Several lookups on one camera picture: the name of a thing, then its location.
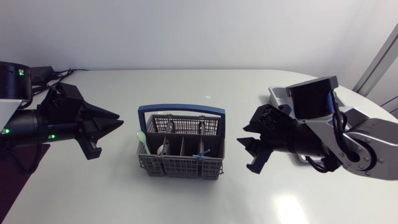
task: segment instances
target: cable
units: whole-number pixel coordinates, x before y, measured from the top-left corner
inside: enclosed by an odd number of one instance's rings
[[[394,112],[394,111],[396,111],[396,110],[398,110],[398,108],[393,109],[392,111],[390,111],[390,113],[392,113],[392,112]]]
[[[314,162],[314,161],[312,160],[311,157],[305,156],[305,160],[308,161],[308,163],[309,163],[316,171],[321,172],[322,174],[328,172],[328,171],[326,170],[325,167],[323,167],[323,166],[321,166],[320,164],[317,164],[316,162]]]
[[[68,70],[64,70],[61,72],[53,72],[52,74],[52,79],[53,80],[57,80],[54,84],[52,85],[45,85],[45,86],[40,86],[40,87],[36,87],[34,88],[32,91],[34,92],[33,96],[38,95],[43,93],[44,91],[48,90],[49,88],[58,85],[60,82],[62,82],[62,80],[66,79],[67,77],[69,77],[70,75],[72,75],[73,73],[75,73],[75,71],[88,71],[87,69],[82,69],[82,68],[70,68]]]
[[[345,152],[349,160],[358,161],[359,156],[356,153],[350,151],[346,139],[344,138],[343,133],[345,132],[345,126],[347,125],[347,116],[340,111],[336,100],[336,93],[334,91],[331,92],[331,99],[333,101],[333,107],[335,109],[335,113],[333,114],[332,118],[333,130],[335,132],[337,145],[343,152]]]
[[[391,100],[389,100],[389,101],[387,101],[387,102],[383,103],[383,104],[382,104],[382,105],[380,105],[380,106],[384,106],[384,105],[386,105],[386,104],[390,103],[391,101],[393,101],[393,100],[394,100],[394,99],[396,99],[396,98],[398,98],[398,96],[396,96],[396,97],[394,97],[393,99],[391,99]]]

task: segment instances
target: table surface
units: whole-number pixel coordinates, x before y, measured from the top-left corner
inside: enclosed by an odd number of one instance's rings
[[[398,182],[342,168],[321,174],[281,152],[271,155],[260,175],[246,168],[252,157],[236,138],[258,137],[242,128],[268,103],[268,87],[310,79],[276,70],[78,72],[65,82],[87,102],[120,114],[124,124],[98,141],[101,157],[91,161],[74,140],[52,143],[4,223],[396,223]],[[369,116],[397,122],[350,90],[336,92]],[[149,177],[139,167],[137,109],[157,103],[226,110],[218,180]]]

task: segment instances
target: dishwasher cutlery basket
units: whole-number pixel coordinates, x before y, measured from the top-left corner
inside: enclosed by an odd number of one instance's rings
[[[153,111],[194,111],[218,116],[152,114],[146,123],[145,113]],[[223,173],[223,109],[185,104],[146,105],[139,107],[138,117],[151,154],[146,153],[141,142],[137,154],[148,175],[216,180]],[[163,149],[160,155],[158,148]]]

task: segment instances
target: silver pole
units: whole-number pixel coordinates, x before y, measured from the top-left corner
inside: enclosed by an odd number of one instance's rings
[[[353,91],[367,96],[398,56],[398,24],[379,53],[354,86]]]

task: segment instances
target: spoon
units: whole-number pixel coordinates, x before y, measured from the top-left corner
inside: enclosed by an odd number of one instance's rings
[[[137,131],[137,137],[138,137],[138,140],[144,144],[145,151],[147,152],[147,154],[150,155],[150,151],[149,151],[149,148],[147,145],[147,136],[145,135],[145,133],[141,130]]]

